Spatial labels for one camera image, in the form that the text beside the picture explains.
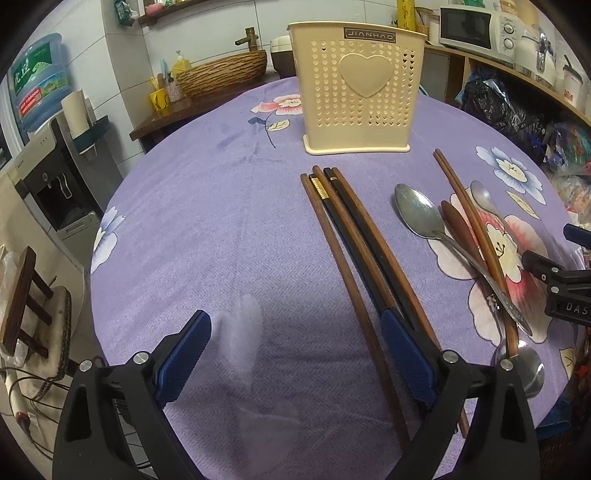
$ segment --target wicker basket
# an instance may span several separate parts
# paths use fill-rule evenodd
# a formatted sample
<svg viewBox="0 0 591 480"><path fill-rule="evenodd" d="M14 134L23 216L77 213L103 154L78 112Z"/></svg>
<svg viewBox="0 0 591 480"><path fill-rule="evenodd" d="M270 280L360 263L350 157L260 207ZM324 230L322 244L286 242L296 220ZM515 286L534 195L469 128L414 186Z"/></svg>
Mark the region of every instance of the wicker basket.
<svg viewBox="0 0 591 480"><path fill-rule="evenodd" d="M186 96L217 92L232 85L251 82L267 71L267 52L249 51L198 65L177 76Z"/></svg>

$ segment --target screw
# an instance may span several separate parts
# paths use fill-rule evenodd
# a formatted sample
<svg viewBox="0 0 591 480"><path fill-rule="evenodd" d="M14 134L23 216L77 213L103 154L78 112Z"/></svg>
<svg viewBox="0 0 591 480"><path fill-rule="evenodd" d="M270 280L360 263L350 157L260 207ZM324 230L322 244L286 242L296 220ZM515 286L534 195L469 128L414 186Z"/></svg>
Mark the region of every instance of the screw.
<svg viewBox="0 0 591 480"><path fill-rule="evenodd" d="M80 368L81 372L88 372L92 368L92 360L84 360L78 368Z"/></svg>
<svg viewBox="0 0 591 480"><path fill-rule="evenodd" d="M457 362L458 356L457 356L457 353L454 352L453 350L446 350L445 352L443 352L443 359L448 364L454 364Z"/></svg>
<svg viewBox="0 0 591 480"><path fill-rule="evenodd" d="M513 370L513 363L511 362L511 360L507 360L506 358L504 358L503 360L501 360L501 368L509 372Z"/></svg>
<svg viewBox="0 0 591 480"><path fill-rule="evenodd" d="M150 358L150 356L147 352L136 353L134 355L134 363L138 365L144 364L148 361L148 358Z"/></svg>

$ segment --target paper towel roll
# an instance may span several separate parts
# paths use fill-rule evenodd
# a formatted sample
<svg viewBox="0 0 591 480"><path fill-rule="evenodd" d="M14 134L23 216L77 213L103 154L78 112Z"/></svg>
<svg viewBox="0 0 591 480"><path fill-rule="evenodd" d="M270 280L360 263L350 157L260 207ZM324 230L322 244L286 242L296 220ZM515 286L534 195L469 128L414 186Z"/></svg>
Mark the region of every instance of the paper towel roll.
<svg viewBox="0 0 591 480"><path fill-rule="evenodd" d="M82 90L72 92L64 98L61 107L64 109L72 138L79 137L90 128Z"/></svg>

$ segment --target blue gripper pad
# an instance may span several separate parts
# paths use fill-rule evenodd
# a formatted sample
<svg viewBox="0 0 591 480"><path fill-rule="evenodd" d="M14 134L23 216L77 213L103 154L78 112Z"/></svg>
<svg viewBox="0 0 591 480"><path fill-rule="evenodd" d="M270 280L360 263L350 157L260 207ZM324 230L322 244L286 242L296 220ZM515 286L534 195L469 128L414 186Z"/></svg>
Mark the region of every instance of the blue gripper pad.
<svg viewBox="0 0 591 480"><path fill-rule="evenodd" d="M212 336L212 321L200 312L157 372L154 400L160 408L175 401Z"/></svg>
<svg viewBox="0 0 591 480"><path fill-rule="evenodd" d="M567 223L563 233L569 242L591 249L591 232L589 230Z"/></svg>
<svg viewBox="0 0 591 480"><path fill-rule="evenodd" d="M433 370L392 310L382 315L382 335L413 397L430 408L437 399Z"/></svg>

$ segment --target microwave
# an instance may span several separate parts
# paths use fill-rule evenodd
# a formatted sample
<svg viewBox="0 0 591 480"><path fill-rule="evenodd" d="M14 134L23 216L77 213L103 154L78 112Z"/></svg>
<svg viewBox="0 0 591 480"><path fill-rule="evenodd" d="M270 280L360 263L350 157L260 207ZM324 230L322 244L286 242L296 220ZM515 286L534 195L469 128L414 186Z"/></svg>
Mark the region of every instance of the microwave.
<svg viewBox="0 0 591 480"><path fill-rule="evenodd" d="M513 65L525 24L515 15L466 5L441 7L440 42Z"/></svg>

